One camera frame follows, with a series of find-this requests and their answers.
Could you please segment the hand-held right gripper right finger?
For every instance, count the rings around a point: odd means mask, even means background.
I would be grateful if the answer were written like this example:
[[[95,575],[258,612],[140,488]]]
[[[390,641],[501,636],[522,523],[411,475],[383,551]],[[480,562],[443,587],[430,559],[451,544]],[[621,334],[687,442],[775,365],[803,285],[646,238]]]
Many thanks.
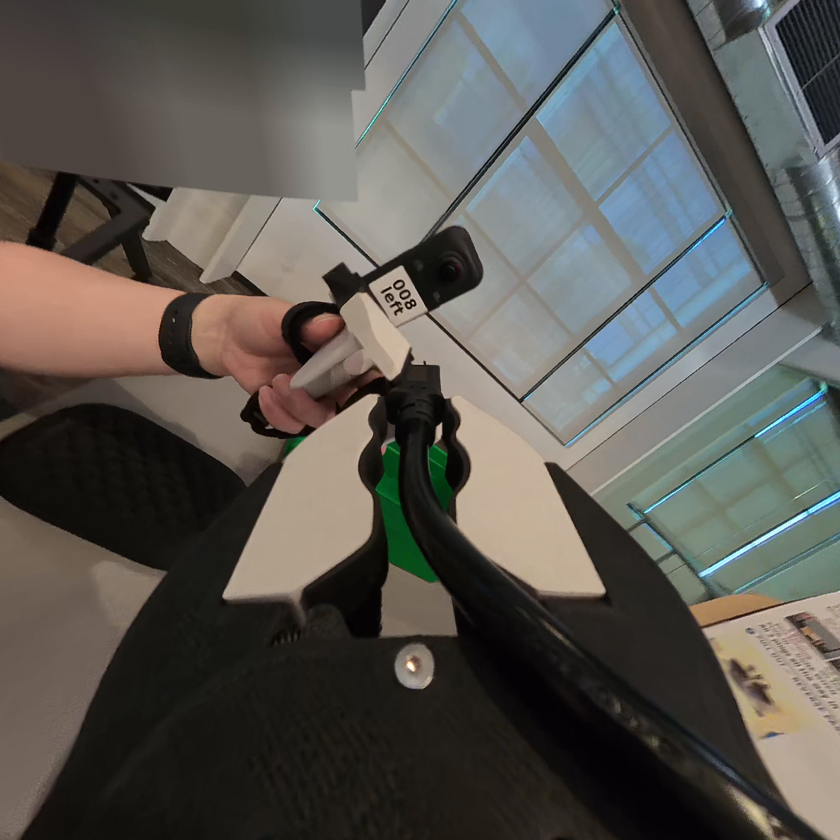
[[[542,598],[603,598],[606,587],[538,451],[464,397],[449,404],[446,479],[460,531]]]

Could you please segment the large frosted window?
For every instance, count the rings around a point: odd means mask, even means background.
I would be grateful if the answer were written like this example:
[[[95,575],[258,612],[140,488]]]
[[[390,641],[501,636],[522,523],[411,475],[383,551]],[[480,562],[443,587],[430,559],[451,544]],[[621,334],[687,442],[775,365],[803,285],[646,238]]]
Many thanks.
[[[766,287],[619,2],[447,2],[356,163],[313,211],[376,265],[463,227],[432,316],[563,445]]]

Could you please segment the white air vent grille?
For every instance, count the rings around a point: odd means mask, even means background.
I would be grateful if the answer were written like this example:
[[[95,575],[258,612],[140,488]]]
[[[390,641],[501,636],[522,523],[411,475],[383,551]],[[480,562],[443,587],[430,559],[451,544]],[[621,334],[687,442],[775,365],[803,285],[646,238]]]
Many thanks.
[[[839,2],[783,2],[763,30],[816,158],[839,136]]]

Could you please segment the round spiral metal duct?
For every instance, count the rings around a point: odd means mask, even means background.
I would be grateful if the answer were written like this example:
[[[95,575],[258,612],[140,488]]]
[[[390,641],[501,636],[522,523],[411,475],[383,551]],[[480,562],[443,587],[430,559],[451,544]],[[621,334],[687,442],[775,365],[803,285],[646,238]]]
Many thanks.
[[[763,32],[783,2],[688,1],[829,322],[839,312],[839,136],[818,159]]]

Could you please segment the interior glass partition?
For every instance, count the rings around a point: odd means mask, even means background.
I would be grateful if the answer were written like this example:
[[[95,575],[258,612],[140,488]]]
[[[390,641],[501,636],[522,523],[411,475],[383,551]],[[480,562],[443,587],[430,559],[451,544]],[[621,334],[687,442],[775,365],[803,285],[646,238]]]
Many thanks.
[[[690,605],[836,592],[838,396],[776,365],[594,497]]]

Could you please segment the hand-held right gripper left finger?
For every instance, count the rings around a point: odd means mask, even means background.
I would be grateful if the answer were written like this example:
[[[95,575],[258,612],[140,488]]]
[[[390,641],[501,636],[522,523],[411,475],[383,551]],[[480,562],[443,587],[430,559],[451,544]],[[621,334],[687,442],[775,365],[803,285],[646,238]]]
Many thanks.
[[[378,479],[361,474],[365,451],[382,463],[385,405],[371,394],[315,430],[286,457],[224,589],[226,603],[284,602],[303,594],[369,542]]]

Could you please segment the printed instruction poster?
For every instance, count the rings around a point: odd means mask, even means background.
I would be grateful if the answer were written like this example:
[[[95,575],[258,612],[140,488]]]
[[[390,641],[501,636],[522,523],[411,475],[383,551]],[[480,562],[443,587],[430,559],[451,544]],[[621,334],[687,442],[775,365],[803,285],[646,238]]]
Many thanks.
[[[839,593],[702,629],[791,809],[838,837]]]

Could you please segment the cardboard backing board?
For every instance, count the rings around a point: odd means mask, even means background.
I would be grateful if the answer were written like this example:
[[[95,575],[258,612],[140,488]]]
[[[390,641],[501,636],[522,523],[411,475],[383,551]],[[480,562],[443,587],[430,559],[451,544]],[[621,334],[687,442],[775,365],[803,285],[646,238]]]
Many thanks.
[[[782,605],[782,602],[754,593],[732,594],[689,607],[701,627],[712,627]]]

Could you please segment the black wristband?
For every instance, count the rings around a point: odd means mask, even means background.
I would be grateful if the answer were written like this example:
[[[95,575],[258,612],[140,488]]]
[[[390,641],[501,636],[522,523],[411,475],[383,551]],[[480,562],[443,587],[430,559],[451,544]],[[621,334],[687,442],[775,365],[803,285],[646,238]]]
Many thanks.
[[[193,315],[209,295],[187,292],[175,297],[163,311],[158,344],[162,361],[174,373],[215,381],[222,377],[205,370],[193,347]]]

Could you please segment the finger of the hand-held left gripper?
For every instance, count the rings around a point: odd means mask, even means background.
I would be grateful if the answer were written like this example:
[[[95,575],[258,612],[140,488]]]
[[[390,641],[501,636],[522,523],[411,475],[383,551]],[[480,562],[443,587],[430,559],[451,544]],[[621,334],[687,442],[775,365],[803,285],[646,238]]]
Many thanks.
[[[377,370],[389,382],[403,372],[411,345],[366,292],[352,296],[340,309],[346,329],[358,344],[343,363],[348,373]]]

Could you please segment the person's left hand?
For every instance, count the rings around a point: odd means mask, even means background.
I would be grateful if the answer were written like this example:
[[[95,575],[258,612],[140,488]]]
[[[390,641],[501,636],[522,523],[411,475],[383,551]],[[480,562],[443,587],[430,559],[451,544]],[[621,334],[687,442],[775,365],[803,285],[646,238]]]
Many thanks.
[[[352,394],[380,376],[375,369],[319,399],[290,387],[300,369],[281,335],[291,304],[273,297],[215,295],[192,315],[192,346],[203,369],[232,377],[248,394],[257,393],[268,425],[300,435],[327,423]]]

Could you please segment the green plastic crate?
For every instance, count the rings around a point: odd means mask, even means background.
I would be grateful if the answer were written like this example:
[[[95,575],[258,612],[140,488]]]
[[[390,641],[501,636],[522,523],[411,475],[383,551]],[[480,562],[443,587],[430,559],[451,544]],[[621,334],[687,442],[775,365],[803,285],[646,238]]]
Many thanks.
[[[277,480],[277,523],[285,547],[301,550],[318,572],[332,571],[374,533],[377,498],[391,565],[426,582],[436,575],[412,537],[403,514],[397,474],[400,448],[388,434],[374,466],[382,474],[371,491],[360,474],[363,447],[330,441],[310,444],[294,437],[283,445],[289,466]]]

